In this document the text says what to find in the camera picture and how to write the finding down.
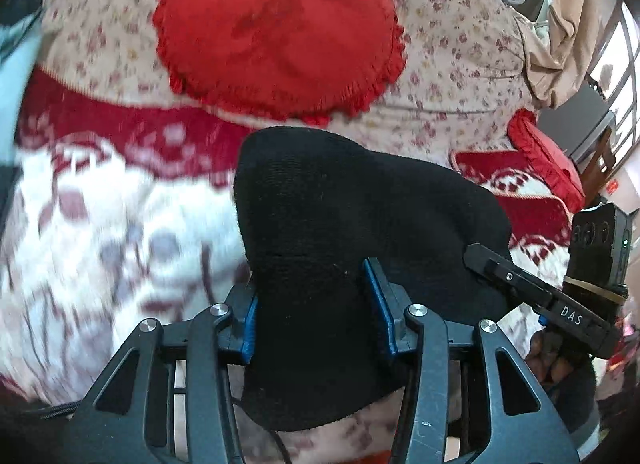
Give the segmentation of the right hand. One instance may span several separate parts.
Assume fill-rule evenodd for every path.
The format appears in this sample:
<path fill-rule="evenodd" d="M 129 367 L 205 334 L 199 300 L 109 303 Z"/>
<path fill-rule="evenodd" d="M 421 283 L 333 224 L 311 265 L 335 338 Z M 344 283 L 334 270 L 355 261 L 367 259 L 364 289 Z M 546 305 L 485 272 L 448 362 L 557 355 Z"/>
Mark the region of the right hand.
<path fill-rule="evenodd" d="M 530 339 L 525 362 L 544 388 L 558 384 L 574 372 L 574 366 L 560 354 L 563 337 L 543 328 Z"/>

